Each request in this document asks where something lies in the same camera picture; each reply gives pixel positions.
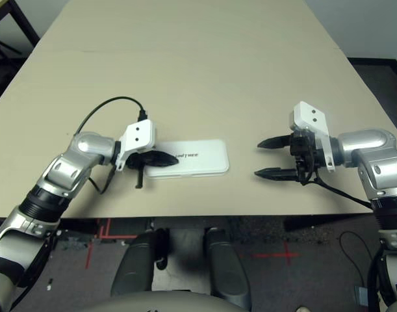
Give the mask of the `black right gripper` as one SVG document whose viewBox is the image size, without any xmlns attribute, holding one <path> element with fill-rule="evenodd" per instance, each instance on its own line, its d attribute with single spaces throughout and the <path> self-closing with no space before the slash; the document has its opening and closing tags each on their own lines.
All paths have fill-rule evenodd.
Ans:
<svg viewBox="0 0 397 312">
<path fill-rule="evenodd" d="M 280 149 L 290 146 L 295 157 L 296 169 L 264 168 L 255 175 L 272 181 L 298 181 L 302 185 L 310 182 L 312 175 L 324 166 L 323 149 L 316 147 L 315 135 L 309 130 L 295 130 L 291 135 L 267 138 L 257 144 L 258 148 Z"/>
</svg>

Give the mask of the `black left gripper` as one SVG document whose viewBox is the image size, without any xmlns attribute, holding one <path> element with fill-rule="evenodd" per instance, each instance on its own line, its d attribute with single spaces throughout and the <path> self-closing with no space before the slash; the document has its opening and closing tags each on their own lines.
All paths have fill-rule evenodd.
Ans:
<svg viewBox="0 0 397 312">
<path fill-rule="evenodd" d="M 126 166 L 138 172 L 136 189 L 143 188 L 145 166 L 163 168 L 178 163 L 179 160 L 176 157 L 166 152 L 156 150 L 151 150 L 146 153 L 132 153 L 126 160 Z"/>
</svg>

